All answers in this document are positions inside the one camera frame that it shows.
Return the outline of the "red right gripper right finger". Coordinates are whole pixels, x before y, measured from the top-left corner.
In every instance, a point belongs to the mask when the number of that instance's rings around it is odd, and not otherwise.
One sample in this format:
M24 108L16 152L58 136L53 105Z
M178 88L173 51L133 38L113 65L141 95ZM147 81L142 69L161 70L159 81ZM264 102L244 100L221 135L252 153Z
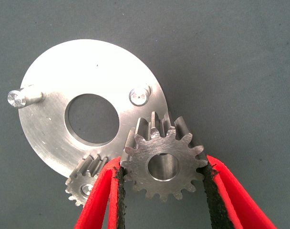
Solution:
M227 166L207 156L202 168L211 226L213 229L275 229Z

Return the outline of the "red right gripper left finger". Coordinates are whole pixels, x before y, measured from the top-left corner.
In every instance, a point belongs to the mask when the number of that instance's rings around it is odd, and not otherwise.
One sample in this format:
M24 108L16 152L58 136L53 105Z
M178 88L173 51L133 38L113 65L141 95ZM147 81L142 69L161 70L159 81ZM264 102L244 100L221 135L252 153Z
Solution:
M117 157L103 167L77 220L76 229L101 229L107 204L108 228L125 228L124 169L120 166L120 159Z

